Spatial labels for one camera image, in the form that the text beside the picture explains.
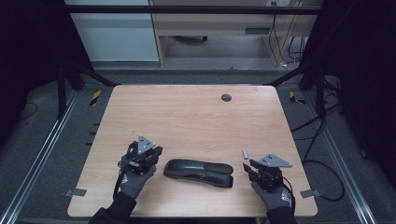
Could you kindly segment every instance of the table top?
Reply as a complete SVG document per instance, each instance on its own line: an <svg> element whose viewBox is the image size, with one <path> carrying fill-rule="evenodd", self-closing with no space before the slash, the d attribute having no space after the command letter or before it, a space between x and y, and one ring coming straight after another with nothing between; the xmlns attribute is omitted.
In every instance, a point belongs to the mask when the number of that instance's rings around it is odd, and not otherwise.
<svg viewBox="0 0 396 224"><path fill-rule="evenodd" d="M230 94L225 102L221 95ZM282 168L296 197L296 216L318 211L276 89L250 85L142 85L114 88L68 208L71 217L91 217L111 205L117 166L139 135L163 147L157 172L137 198L132 217L265 217L266 208L244 171L242 156L273 153L292 164ZM233 167L233 187L163 175L172 159L220 162Z"/></svg>

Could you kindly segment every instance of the black cable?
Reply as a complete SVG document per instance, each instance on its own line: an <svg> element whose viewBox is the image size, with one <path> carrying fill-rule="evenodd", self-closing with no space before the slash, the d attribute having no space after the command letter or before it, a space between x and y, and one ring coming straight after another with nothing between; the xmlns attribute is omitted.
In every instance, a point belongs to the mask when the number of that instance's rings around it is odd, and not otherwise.
<svg viewBox="0 0 396 224"><path fill-rule="evenodd" d="M294 61L287 61L287 60L285 60L285 59L283 58L283 56L282 56L282 52L281 52L281 50L280 50L279 40L277 39L275 24L276 24L276 14L274 14L273 25L272 25L271 32L270 32L270 34L269 34L269 41L268 41L268 43L269 43L269 46L270 46L270 50L272 51L273 55L275 55L274 50L273 50L272 45L271 45L271 35L272 35L272 32L274 31L274 35L275 35L275 39L276 39L276 43L277 43L277 48L278 48L278 50L279 50L279 56L280 56L280 58L281 58L285 63L294 63Z"/></svg>
<svg viewBox="0 0 396 224"><path fill-rule="evenodd" d="M336 108L336 107L339 106L339 105L340 105L340 104L332 105L331 107L329 107L329 108L326 109L326 112L331 111L332 109ZM292 133L293 133L293 132L296 132L296 131L298 131L298 130L300 130L300 129L302 129L302 128L308 126L308 125L310 125L311 123L313 123L315 120L317 120L317 119L319 119L319 118L320 118L320 116L316 116L316 117L312 118L311 120L307 121L306 123L304 123L304 124L302 124L302 125L300 125L300 126L298 126L298 127L296 127L296 128L291 129L290 131L291 131Z"/></svg>
<svg viewBox="0 0 396 224"><path fill-rule="evenodd" d="M283 187L285 187L290 192L290 196L291 196L291 212L294 214L294 212L296 210L296 198L294 197L294 194L293 194L293 187L291 186L291 183L289 182L289 180L285 176L282 176L282 178L285 179L288 182L289 186L290 186L288 188L288 186L286 186L285 184L282 184Z"/></svg>
<svg viewBox="0 0 396 224"><path fill-rule="evenodd" d="M341 201L344 198L345 194L346 194L346 188L345 188L345 185L344 185L343 181L341 180L340 175L337 174L334 171L334 169L332 169L332 167L326 165L325 163L323 163L321 161L306 160L305 163L307 163L307 162L317 163L317 164L320 164L320 165L326 167L328 170L330 170L330 172L332 172L335 175L335 177L337 177L338 181L340 182L340 185L341 185L341 188L342 188L340 196L338 196L337 198L334 198L334 199L326 197L326 196L323 196L323 195L320 195L319 197L324 199L324 200L326 200L326 201L333 202L333 203Z"/></svg>
<svg viewBox="0 0 396 224"><path fill-rule="evenodd" d="M311 151L312 146L314 145L315 140L316 140L317 137L319 136L320 130L321 130L322 128L324 128L323 125L324 125L325 123L326 123L326 119L324 119L324 120L320 123L317 132L315 133L314 137L312 138L312 141L311 141L311 143L309 144L308 150L305 152L305 155L304 155L303 166L304 166L304 164L305 164L305 161L306 161L306 158L308 157L309 152Z"/></svg>
<svg viewBox="0 0 396 224"><path fill-rule="evenodd" d="M321 133L323 132L323 130L324 130L324 128L322 128L322 129L319 131L319 134L321 134ZM303 140L313 139L314 137L315 137L315 136L306 137L306 138L296 138L296 139L294 139L294 141L303 141Z"/></svg>
<svg viewBox="0 0 396 224"><path fill-rule="evenodd" d="M324 126L325 126L325 125L326 125L326 120L323 120L323 121L320 123L319 128L318 128L317 132L315 133L315 136L312 138L312 141L311 141L311 143L309 144L308 150L305 152L305 155L304 155L302 164L303 164L303 166L305 166L305 164L306 164L307 162L315 162L315 163L317 163L317 164L321 164L321 165L323 165L324 167L326 167L328 170L330 170L330 172L332 172L332 173L337 177L338 181L339 181L340 184L341 184L341 188L342 188L341 195L340 195L339 197L335 198L335 199L332 199L332 198L329 198L329 197L325 197L325 196L323 196L323 195L320 195L320 198L322 198L322 199L324 199L324 200L326 200L326 201L329 201L329 202L339 202L339 201L342 200L342 198L343 198L344 195L345 195L345 186L344 186L343 181L341 180L341 177L340 177L330 166L326 165L325 163L323 163L323 162L321 162L321 161L307 160L307 159L306 159L306 158L308 157L308 154L309 154L309 152L311 151L312 146L314 145L314 142L315 142L315 140L317 139L318 135L324 130Z"/></svg>
<svg viewBox="0 0 396 224"><path fill-rule="evenodd" d="M337 93L336 93L336 92L331 92L331 93L327 94L327 96L325 96L325 97L323 98L323 100L324 100L324 101L326 101L326 100L327 100L327 98L329 98L329 97L331 97L331 96L338 97L338 95L337 95Z"/></svg>
<svg viewBox="0 0 396 224"><path fill-rule="evenodd" d="M300 52L301 52L301 54L300 54L300 57L301 58L303 58L303 53L304 53L304 50L305 50L305 37L303 36L303 48L302 49L300 49Z"/></svg>
<svg viewBox="0 0 396 224"><path fill-rule="evenodd" d="M294 42L294 38L295 38L294 36L291 38L291 41L290 41L290 44L289 44L289 47L288 47L288 55L289 55L289 57L292 58L293 60L295 60L295 61L300 61L300 60L303 58L303 57L302 57L302 55L303 55L303 52L302 52L302 44L303 44L304 37L301 38L300 51L290 51L291 45L292 45L293 42ZM300 56L299 56L299 57L293 57L293 56L291 56L291 54L299 54Z"/></svg>
<svg viewBox="0 0 396 224"><path fill-rule="evenodd" d="M37 112L37 109L38 109L38 105L37 104L35 104L35 103L26 103L27 105L34 105L35 106L35 111L33 111L33 113L32 114L30 114L30 115L28 115L28 116L26 116L26 117L24 117L24 118L20 118L20 120L23 120L23 119L28 119L28 118L30 118L30 117L32 117L33 116L33 114L35 114L35 112Z"/></svg>

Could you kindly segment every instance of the hand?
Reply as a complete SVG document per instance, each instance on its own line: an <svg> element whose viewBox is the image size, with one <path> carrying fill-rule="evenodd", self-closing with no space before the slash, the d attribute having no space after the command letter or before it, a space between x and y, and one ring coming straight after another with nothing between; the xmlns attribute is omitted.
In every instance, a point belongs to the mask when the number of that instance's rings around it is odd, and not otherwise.
<svg viewBox="0 0 396 224"><path fill-rule="evenodd" d="M284 186L280 186L279 188L268 192L263 190L256 181L252 181L251 187L253 187L254 191L260 195L262 201L267 207L267 211L279 207L290 207L291 194Z"/></svg>
<svg viewBox="0 0 396 224"><path fill-rule="evenodd" d="M129 170L125 173L120 183L120 191L129 197L136 199L143 186L150 177L152 177L157 170L155 165L151 166L146 174L138 175L134 171Z"/></svg>

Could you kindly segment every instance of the black object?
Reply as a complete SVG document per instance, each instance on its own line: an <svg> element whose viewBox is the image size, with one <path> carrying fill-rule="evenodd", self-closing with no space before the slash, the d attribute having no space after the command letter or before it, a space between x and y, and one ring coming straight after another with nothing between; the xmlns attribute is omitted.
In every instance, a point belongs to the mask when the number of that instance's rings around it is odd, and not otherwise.
<svg viewBox="0 0 396 224"><path fill-rule="evenodd" d="M120 173L114 187L113 198L117 197L121 180L126 172L133 171L138 175L146 174L151 166L157 164L161 154L163 154L163 148L155 147L151 141L142 135L139 136L138 142L133 141L129 145L125 156L119 161Z"/></svg>
<svg viewBox="0 0 396 224"><path fill-rule="evenodd" d="M66 108L64 79L81 90L84 82L79 73L99 78L70 14L40 10L44 5L64 7L65 3L0 1L0 146L25 108L29 91L58 80L59 118Z"/></svg>
<svg viewBox="0 0 396 224"><path fill-rule="evenodd" d="M244 164L244 170L248 173L250 181L256 181L265 191L272 191L283 185L282 171L279 167L267 167L254 160L249 161L250 165L258 170L257 173Z"/></svg>
<svg viewBox="0 0 396 224"><path fill-rule="evenodd" d="M224 163L175 159L166 163L163 174L174 179L189 179L215 187L233 187L233 167Z"/></svg>
<svg viewBox="0 0 396 224"><path fill-rule="evenodd" d="M222 94L221 95L221 100L224 102L229 102L233 99L233 97L230 94Z"/></svg>
<svg viewBox="0 0 396 224"><path fill-rule="evenodd" d="M323 89L337 91L343 114L361 144L361 155L375 159L396 188L396 2L355 0L354 5L346 4L343 0L323 2L323 7L344 7L347 14L319 15L300 66L270 85L304 74L302 90L318 85L321 118ZM323 85L324 76L338 77L339 89Z"/></svg>

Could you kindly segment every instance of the black glove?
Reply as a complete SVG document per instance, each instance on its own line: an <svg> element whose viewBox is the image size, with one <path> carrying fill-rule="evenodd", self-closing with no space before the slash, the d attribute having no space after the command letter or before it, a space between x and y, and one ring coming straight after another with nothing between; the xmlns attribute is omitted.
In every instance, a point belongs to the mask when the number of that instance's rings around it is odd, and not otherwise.
<svg viewBox="0 0 396 224"><path fill-rule="evenodd" d="M151 166L146 174L138 175L134 171L129 170L123 176L120 183L120 191L129 197L136 199L143 186L150 177L152 177L157 170L155 165Z"/></svg>
<svg viewBox="0 0 396 224"><path fill-rule="evenodd" d="M284 186L280 186L279 188L268 192L264 191L256 181L252 181L251 187L253 187L256 193L260 195L262 201L267 207L267 211L279 207L290 207L291 194Z"/></svg>

